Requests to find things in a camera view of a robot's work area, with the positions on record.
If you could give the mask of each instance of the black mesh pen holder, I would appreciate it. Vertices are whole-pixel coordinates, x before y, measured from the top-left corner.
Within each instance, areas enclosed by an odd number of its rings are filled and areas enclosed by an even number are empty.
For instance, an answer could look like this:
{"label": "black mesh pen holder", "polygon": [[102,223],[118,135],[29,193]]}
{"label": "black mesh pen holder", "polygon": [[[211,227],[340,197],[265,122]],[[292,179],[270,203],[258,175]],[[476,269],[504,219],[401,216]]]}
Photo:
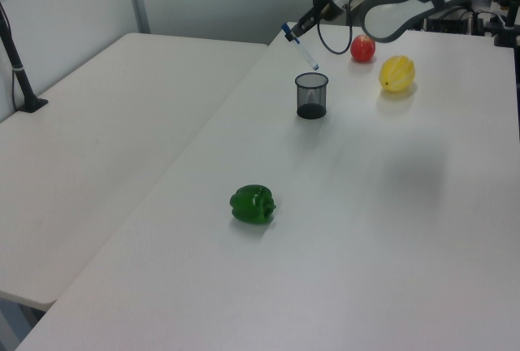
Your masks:
{"label": "black mesh pen holder", "polygon": [[317,72],[299,75],[297,86],[297,114],[304,119],[322,118],[327,113],[328,78]]}

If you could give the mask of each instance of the marker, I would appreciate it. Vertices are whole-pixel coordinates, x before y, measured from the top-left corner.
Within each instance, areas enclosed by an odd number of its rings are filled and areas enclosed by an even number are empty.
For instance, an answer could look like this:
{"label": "marker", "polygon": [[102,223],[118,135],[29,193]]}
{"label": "marker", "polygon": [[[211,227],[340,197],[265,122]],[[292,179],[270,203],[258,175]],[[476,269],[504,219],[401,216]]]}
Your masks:
{"label": "marker", "polygon": [[[291,33],[291,28],[287,24],[282,24],[282,30],[284,30],[285,34],[290,34]],[[294,37],[292,42],[294,42],[294,45],[296,45],[298,50],[300,50],[301,55],[305,58],[305,60],[307,60],[309,65],[312,67],[312,69],[317,71],[319,69],[318,63],[316,63],[314,61],[314,59],[310,56],[310,54],[307,51],[307,49],[304,48],[303,45],[301,44],[300,40],[298,40],[297,37]]]}

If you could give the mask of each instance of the black stand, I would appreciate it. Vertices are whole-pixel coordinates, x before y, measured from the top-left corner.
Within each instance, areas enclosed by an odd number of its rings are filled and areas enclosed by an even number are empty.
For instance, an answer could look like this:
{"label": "black stand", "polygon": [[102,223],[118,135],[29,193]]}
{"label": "black stand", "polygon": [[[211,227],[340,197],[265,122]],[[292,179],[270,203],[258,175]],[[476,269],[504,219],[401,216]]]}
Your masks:
{"label": "black stand", "polygon": [[[518,14],[520,0],[511,0],[505,25],[499,19],[496,22],[488,22],[485,26],[486,31],[495,35],[495,46],[513,48],[514,65],[517,76],[517,85],[520,84],[520,49],[518,48],[517,37],[520,36],[520,26],[514,24]],[[520,89],[517,86],[518,104],[518,125],[520,125]]]}
{"label": "black stand", "polygon": [[16,79],[18,79],[18,84],[22,89],[22,93],[24,93],[25,103],[18,110],[25,111],[26,113],[33,113],[48,102],[45,99],[39,99],[34,95],[29,79],[25,74],[24,66],[22,65],[18,51],[16,50],[15,43],[13,42],[11,30],[3,16],[0,16],[0,37],[2,38],[3,45],[6,48],[9,61],[11,61],[13,71],[16,74]]}
{"label": "black stand", "polygon": [[520,26],[515,25],[514,21],[518,14],[520,0],[511,0],[505,25],[499,19],[495,22],[486,23],[485,30],[495,36],[495,46],[516,49],[517,37],[520,36]]}

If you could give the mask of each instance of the white table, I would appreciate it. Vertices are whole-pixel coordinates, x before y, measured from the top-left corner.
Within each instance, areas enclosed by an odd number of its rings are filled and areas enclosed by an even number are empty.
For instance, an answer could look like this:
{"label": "white table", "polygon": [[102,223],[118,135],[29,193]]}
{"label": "white table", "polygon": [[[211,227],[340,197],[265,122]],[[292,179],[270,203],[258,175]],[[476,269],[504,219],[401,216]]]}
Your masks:
{"label": "white table", "polygon": [[[512,52],[408,32],[359,64],[303,41],[325,118],[296,117],[308,67],[278,36],[19,351],[520,348]],[[377,80],[394,54],[417,68],[402,100]],[[271,225],[232,218],[245,184]]]}
{"label": "white table", "polygon": [[0,297],[47,310],[266,48],[129,34],[0,124]]}

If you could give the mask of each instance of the black cable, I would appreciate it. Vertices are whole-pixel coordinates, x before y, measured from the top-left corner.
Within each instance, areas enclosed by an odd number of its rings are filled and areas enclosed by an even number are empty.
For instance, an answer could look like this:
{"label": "black cable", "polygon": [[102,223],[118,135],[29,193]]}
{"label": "black cable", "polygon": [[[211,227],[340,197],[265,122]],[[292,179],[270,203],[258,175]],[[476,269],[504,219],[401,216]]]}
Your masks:
{"label": "black cable", "polygon": [[470,12],[471,14],[474,14],[474,13],[475,13],[473,10],[466,10],[466,11],[464,11],[464,12],[461,14],[460,18],[457,19],[457,22],[460,22],[460,21],[462,20],[462,17],[463,17],[464,15],[466,15],[468,12]]}
{"label": "black cable", "polygon": [[467,18],[459,18],[457,19],[457,22],[466,22],[467,20],[470,20],[471,18],[473,18],[473,16],[468,16]]}
{"label": "black cable", "polygon": [[[2,3],[0,2],[0,14],[2,14],[2,18],[6,21],[7,29],[9,30],[9,35],[11,34],[11,24],[9,23],[9,18],[7,17],[6,11],[3,8]],[[11,101],[13,103],[13,109],[15,109],[15,112],[18,111],[18,108],[16,107],[15,102],[15,70],[11,70]]]}
{"label": "black cable", "polygon": [[463,6],[457,6],[457,7],[454,7],[454,8],[452,8],[451,10],[446,11],[446,12],[445,12],[442,16],[440,16],[439,18],[437,18],[437,19],[433,19],[433,20],[439,22],[439,21],[443,20],[444,18],[446,18],[448,15],[452,14],[452,13],[455,12],[455,11],[465,10],[465,9],[466,9],[466,8],[463,7]]}
{"label": "black cable", "polygon": [[347,3],[347,7],[346,7],[346,11],[347,11],[347,22],[350,20],[350,25],[349,25],[349,44],[347,45],[346,48],[344,48],[342,51],[336,51],[336,50],[333,50],[329,47],[329,45],[327,45],[327,43],[325,42],[325,40],[323,39],[323,36],[322,36],[322,31],[319,27],[319,24],[321,23],[321,18],[318,20],[318,23],[316,24],[316,27],[318,28],[318,35],[319,35],[319,39],[320,41],[322,42],[323,46],[325,46],[325,48],[333,53],[333,54],[338,54],[338,55],[341,55],[341,54],[345,54],[347,51],[349,51],[350,49],[350,45],[352,45],[352,34],[353,34],[353,26],[352,26],[352,20],[350,19],[350,14],[351,14],[351,5],[352,5],[352,1],[353,0],[349,0],[349,2]]}
{"label": "black cable", "polygon": [[497,16],[498,18],[502,17],[502,15],[499,15],[496,12],[484,11],[484,10],[478,10],[477,14],[491,14],[491,15]]}

